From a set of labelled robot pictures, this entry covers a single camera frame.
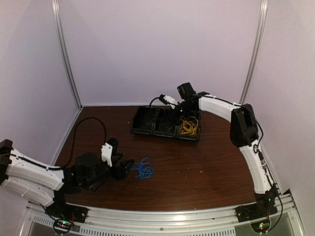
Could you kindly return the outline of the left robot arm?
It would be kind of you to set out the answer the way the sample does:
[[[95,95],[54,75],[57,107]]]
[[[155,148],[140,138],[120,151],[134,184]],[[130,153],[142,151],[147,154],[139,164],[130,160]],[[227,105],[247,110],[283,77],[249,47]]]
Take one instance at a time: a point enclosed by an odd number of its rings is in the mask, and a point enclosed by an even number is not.
[[[127,177],[134,160],[123,161],[124,155],[117,153],[118,144],[111,138],[102,145],[100,156],[84,153],[71,167],[59,167],[27,157],[5,139],[0,143],[0,185],[45,207],[51,206],[59,218],[67,218],[71,208],[65,203],[65,195],[83,190],[95,192],[109,178],[119,181]]]

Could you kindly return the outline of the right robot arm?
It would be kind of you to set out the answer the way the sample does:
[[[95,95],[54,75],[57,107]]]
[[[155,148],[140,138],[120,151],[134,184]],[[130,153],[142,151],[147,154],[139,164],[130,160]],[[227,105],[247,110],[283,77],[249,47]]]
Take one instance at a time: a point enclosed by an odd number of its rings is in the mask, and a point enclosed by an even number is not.
[[[256,203],[252,206],[252,212],[257,217],[271,212],[278,192],[260,149],[263,130],[252,105],[229,102],[204,91],[197,93],[190,83],[181,84],[177,91],[182,102],[168,95],[163,97],[165,104],[170,105],[176,114],[197,109],[217,115],[230,123],[230,140],[242,153],[254,183]]]

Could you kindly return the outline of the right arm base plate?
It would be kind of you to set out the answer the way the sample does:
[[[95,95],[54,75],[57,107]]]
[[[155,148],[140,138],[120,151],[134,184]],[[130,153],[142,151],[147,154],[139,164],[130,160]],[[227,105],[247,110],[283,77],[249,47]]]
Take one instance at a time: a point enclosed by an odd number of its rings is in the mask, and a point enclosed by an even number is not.
[[[258,200],[256,203],[242,205],[235,208],[238,222],[245,222],[276,214],[278,209],[273,201]]]

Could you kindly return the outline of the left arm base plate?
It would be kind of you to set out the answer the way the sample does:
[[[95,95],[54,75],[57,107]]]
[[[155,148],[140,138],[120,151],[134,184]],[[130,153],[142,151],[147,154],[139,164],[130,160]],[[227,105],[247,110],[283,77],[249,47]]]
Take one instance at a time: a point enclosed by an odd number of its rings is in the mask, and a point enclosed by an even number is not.
[[[56,218],[62,218],[73,222],[85,223],[88,209],[71,204],[52,204],[45,208],[47,213]]]

